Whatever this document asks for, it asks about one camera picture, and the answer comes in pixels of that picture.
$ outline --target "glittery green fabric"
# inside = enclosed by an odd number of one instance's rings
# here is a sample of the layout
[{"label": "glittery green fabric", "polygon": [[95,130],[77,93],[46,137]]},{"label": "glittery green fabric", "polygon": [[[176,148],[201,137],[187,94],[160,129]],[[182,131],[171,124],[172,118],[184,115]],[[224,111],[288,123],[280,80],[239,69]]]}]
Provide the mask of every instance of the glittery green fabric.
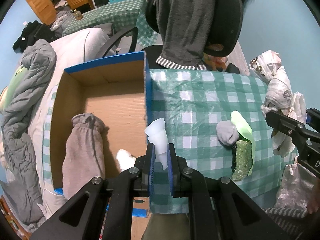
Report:
[{"label": "glittery green fabric", "polygon": [[237,141],[236,144],[236,168],[231,179],[233,181],[240,181],[248,175],[252,167],[252,145],[251,142],[241,140]]}]

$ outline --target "checkered tablecloth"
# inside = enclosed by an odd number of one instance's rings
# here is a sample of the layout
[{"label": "checkered tablecloth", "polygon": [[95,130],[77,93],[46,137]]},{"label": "checkered tablecloth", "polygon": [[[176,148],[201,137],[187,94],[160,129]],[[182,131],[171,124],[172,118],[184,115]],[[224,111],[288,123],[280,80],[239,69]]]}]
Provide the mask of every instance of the checkered tablecloth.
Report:
[{"label": "checkered tablecloth", "polygon": [[146,21],[144,14],[146,5],[146,0],[126,0],[103,5],[84,13],[83,18],[79,21],[73,18],[62,33],[62,36],[99,24],[113,23],[112,26],[115,33],[125,27],[137,27],[137,43],[143,47],[154,45],[158,35]]},{"label": "checkered tablecloth", "polygon": [[[210,178],[231,178],[232,153],[218,141],[216,125],[231,119],[230,114],[237,110],[256,141],[252,175],[237,184],[250,197],[280,185],[284,167],[293,163],[297,151],[285,158],[273,155],[272,129],[260,110],[267,86],[260,79],[199,70],[150,70],[150,75],[153,119],[165,119],[168,141],[189,167]],[[188,212],[187,199],[170,196],[167,171],[160,163],[156,163],[153,181],[153,213]]]}]

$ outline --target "rolled gray sock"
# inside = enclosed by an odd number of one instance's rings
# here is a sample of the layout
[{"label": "rolled gray sock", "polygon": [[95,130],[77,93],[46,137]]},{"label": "rolled gray sock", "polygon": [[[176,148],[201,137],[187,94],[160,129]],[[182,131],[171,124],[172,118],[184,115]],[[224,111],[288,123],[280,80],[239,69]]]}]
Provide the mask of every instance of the rolled gray sock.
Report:
[{"label": "rolled gray sock", "polygon": [[227,146],[233,145],[239,139],[237,128],[231,120],[217,123],[217,138]]},{"label": "rolled gray sock", "polygon": [[204,46],[215,0],[156,0],[157,23],[164,42],[158,64],[172,69],[206,70]]}]

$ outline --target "wall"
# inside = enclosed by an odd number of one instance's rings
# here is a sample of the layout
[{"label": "wall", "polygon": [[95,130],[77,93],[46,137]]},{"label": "wall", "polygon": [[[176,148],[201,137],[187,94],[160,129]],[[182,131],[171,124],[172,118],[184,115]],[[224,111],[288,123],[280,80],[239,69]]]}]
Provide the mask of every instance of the wall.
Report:
[{"label": "wall", "polygon": [[[18,60],[21,58],[22,54],[15,53],[12,46],[21,35],[23,23],[35,20],[40,22],[27,2],[16,0],[0,24],[0,91],[9,84]],[[0,166],[0,180],[6,181],[2,166]]]},{"label": "wall", "polygon": [[320,27],[303,0],[248,0],[239,42],[247,62],[278,52],[293,92],[320,109]]}]

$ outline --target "screw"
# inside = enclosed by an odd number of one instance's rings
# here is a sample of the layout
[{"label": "screw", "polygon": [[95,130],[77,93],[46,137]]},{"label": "screw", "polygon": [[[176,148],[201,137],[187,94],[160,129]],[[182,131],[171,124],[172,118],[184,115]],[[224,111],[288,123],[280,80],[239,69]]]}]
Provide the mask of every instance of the screw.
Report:
[{"label": "screw", "polygon": [[92,180],[91,180],[91,183],[94,184],[94,185],[97,185],[101,182],[101,178],[100,177],[94,177]]},{"label": "screw", "polygon": [[220,180],[223,184],[229,184],[230,182],[230,179],[228,177],[221,177]]},{"label": "screw", "polygon": [[187,167],[187,168],[184,168],[184,169],[183,169],[183,172],[184,172],[185,174],[190,174],[190,173],[193,172],[193,170],[192,170],[192,168]]},{"label": "screw", "polygon": [[132,167],[132,168],[129,169],[129,172],[130,172],[131,174],[136,174],[136,173],[139,172],[139,168],[137,168],[137,167]]}]

